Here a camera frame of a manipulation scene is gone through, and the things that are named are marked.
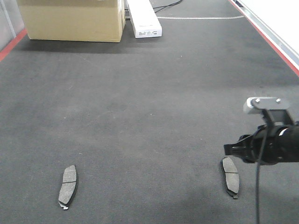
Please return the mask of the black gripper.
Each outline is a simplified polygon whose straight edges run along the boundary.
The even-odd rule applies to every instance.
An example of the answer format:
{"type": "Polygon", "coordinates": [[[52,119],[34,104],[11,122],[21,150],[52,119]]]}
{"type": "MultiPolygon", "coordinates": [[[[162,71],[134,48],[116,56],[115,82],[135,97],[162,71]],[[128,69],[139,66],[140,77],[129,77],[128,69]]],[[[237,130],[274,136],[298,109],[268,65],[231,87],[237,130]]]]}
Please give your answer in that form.
{"type": "Polygon", "coordinates": [[[224,145],[226,156],[235,156],[245,163],[275,165],[299,161],[299,127],[260,126],[252,135],[242,135],[236,143],[224,145]]]}

